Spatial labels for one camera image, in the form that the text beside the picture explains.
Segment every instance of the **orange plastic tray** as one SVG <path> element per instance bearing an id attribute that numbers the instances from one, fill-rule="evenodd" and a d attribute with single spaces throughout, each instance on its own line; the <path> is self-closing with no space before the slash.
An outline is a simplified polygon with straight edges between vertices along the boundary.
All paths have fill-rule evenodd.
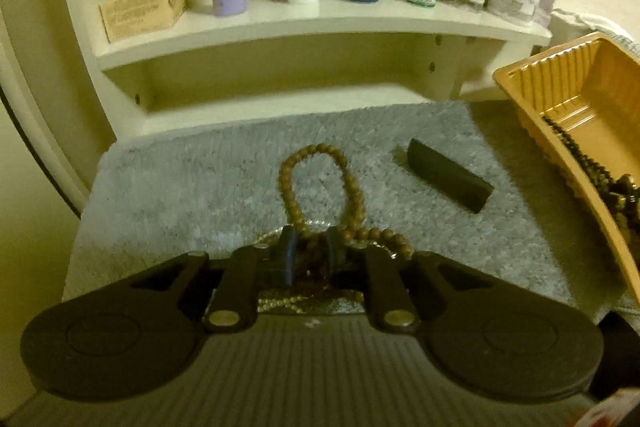
<path id="1" fill-rule="evenodd" d="M 601 33 L 550 48 L 495 71 L 494 80 L 518 105 L 523 127 L 561 168 L 577 197 L 598 220 L 626 283 L 640 305 L 638 266 L 589 178 L 542 120 L 567 131 L 584 154 L 614 178 L 640 177 L 640 61 Z"/>

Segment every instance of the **gray ribbed surface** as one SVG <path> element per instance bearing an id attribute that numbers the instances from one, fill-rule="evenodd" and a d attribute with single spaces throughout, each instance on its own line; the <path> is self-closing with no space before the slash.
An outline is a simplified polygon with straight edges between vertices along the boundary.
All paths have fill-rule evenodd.
<path id="1" fill-rule="evenodd" d="M 114 403 L 37 394 L 10 427 L 566 427 L 583 396 L 514 405 L 443 377 L 412 337 L 365 316 L 261 315 L 247 332 L 211 337 L 196 362 L 161 389 Z"/>

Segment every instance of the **black lever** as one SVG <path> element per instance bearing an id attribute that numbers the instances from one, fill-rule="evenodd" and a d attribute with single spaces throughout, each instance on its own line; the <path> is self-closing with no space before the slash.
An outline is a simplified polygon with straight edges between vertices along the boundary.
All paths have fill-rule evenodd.
<path id="1" fill-rule="evenodd" d="M 296 275 L 297 245 L 296 230 L 290 225 L 282 229 L 274 247 L 265 243 L 255 245 L 262 251 L 257 271 L 257 282 L 261 288 L 287 288 L 293 284 Z"/>
<path id="2" fill-rule="evenodd" d="M 203 319 L 214 333 L 234 333 L 251 326 L 257 315 L 255 276 L 262 250 L 255 245 L 236 250 Z"/>
<path id="3" fill-rule="evenodd" d="M 367 312 L 383 330 L 394 333 L 415 331 L 420 323 L 418 312 L 398 273 L 398 264 L 385 249 L 361 245 L 365 245 Z"/>

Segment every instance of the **round black pad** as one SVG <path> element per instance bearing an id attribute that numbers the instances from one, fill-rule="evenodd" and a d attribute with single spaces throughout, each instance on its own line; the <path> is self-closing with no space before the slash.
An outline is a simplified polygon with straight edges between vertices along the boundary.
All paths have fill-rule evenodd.
<path id="1" fill-rule="evenodd" d="M 80 400 L 129 397 L 183 370 L 196 346 L 193 324 L 167 295 L 96 292 L 33 319 L 20 352 L 34 383 Z"/>
<path id="2" fill-rule="evenodd" d="M 459 293 L 433 321 L 428 349 L 445 374 L 476 393 L 536 402 L 583 391 L 602 335 L 583 314 L 524 291 Z"/>

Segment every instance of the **wooden bead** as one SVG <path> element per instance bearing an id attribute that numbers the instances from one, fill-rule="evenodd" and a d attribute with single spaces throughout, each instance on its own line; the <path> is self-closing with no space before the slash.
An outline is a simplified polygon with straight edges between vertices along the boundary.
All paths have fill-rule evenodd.
<path id="1" fill-rule="evenodd" d="M 348 217 L 347 220 L 345 221 L 345 225 L 348 229 L 357 229 L 357 227 L 360 226 L 359 222 L 352 216 L 352 217 Z"/>
<path id="2" fill-rule="evenodd" d="M 352 241 L 353 237 L 355 235 L 355 233 L 353 232 L 353 229 L 348 229 L 348 228 L 342 230 L 341 234 L 342 234 L 342 240 L 345 243 L 348 243 L 349 241 Z"/>
<path id="3" fill-rule="evenodd" d="M 343 181 L 344 181 L 344 189 L 347 191 L 348 194 L 350 194 L 354 198 L 355 195 L 358 192 L 360 192 L 356 178 L 353 177 L 353 174 L 347 173 L 344 175 Z"/>
<path id="4" fill-rule="evenodd" d="M 394 236 L 394 243 L 398 245 L 398 247 L 404 247 L 407 244 L 406 239 L 401 233 L 396 233 Z"/>
<path id="5" fill-rule="evenodd" d="M 380 234 L 382 232 L 380 232 L 380 229 L 377 229 L 376 227 L 373 227 L 372 229 L 369 230 L 369 239 L 372 241 L 377 241 L 380 239 Z"/>
<path id="6" fill-rule="evenodd" d="M 286 188 L 282 191 L 282 199 L 284 200 L 284 205 L 287 207 L 296 203 L 296 195 L 290 188 Z"/>
<path id="7" fill-rule="evenodd" d="M 347 157 L 341 151 L 336 151 L 333 155 L 335 164 L 340 169 L 346 169 L 348 165 Z"/>
<path id="8" fill-rule="evenodd" d="M 409 257 L 414 253 L 414 249 L 409 245 L 402 245 L 402 247 L 398 248 L 398 253 L 403 257 Z"/>
<path id="9" fill-rule="evenodd" d="M 290 204 L 287 210 L 289 211 L 289 214 L 291 214 L 292 216 L 305 217 L 302 214 L 302 209 L 300 209 L 300 205 L 296 201 Z"/>
<path id="10" fill-rule="evenodd" d="M 355 203 L 353 205 L 353 215 L 360 214 L 364 217 L 364 214 L 367 212 L 367 209 L 364 207 L 364 203 Z"/>
<path id="11" fill-rule="evenodd" d="M 391 241 L 394 237 L 394 231 L 391 229 L 385 229 L 382 231 L 382 239 L 385 241 Z"/>

